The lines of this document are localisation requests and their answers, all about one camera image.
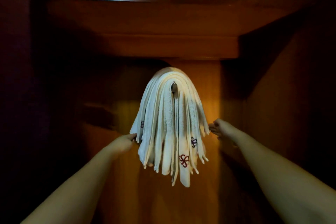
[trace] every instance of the forearm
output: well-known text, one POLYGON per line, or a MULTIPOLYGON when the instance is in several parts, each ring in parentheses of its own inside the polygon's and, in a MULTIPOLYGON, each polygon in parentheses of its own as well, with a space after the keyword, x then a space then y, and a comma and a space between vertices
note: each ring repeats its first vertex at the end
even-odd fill
POLYGON ((23 223, 90 223, 115 155, 110 145, 103 148, 23 223))
POLYGON ((336 192, 296 164, 238 131, 239 146, 265 196, 288 223, 329 222, 336 216, 336 192))

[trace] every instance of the towel stack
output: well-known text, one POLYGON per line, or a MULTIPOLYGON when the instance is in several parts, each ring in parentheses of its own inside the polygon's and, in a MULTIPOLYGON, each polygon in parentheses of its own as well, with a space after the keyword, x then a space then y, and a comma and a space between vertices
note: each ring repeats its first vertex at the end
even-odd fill
POLYGON ((147 84, 132 125, 144 168, 172 176, 174 186, 180 170, 181 183, 190 187, 197 158, 204 164, 202 137, 209 134, 202 103, 189 77, 180 69, 158 71, 147 84))

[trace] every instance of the red embroidered logo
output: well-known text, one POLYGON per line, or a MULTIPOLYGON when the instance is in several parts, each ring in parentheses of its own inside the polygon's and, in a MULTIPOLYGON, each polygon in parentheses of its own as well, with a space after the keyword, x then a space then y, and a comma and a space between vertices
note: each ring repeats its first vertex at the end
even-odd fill
POLYGON ((197 139, 196 138, 194 139, 193 137, 191 137, 191 147, 195 148, 196 144, 197 144, 197 139))
POLYGON ((180 156, 180 162, 183 167, 187 167, 188 166, 187 162, 189 162, 189 156, 182 154, 180 156))

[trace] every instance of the human arm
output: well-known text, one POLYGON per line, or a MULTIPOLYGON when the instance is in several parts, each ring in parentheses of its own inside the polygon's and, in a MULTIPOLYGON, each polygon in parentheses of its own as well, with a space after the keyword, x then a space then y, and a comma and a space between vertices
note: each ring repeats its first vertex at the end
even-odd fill
POLYGON ((118 137, 58 187, 22 224, 90 223, 112 161, 128 151, 136 134, 118 137))
POLYGON ((286 223, 336 223, 336 191, 248 134, 217 119, 209 129, 241 150, 272 207, 286 223))

